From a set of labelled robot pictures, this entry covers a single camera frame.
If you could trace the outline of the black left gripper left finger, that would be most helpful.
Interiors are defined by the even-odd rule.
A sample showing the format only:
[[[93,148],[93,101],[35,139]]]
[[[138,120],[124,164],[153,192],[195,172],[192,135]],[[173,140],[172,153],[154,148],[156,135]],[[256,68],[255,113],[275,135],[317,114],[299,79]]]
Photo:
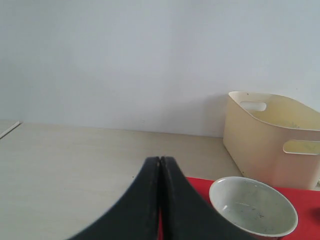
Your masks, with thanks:
[[[160,158],[148,157],[120,199],[71,240],[156,240]]]

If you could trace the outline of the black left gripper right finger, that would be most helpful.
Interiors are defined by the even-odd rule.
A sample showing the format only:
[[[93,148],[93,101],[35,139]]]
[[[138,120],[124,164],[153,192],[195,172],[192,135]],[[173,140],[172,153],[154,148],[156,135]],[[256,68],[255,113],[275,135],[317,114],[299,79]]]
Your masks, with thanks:
[[[164,240],[253,240],[224,219],[186,179],[173,157],[160,158],[160,210]]]

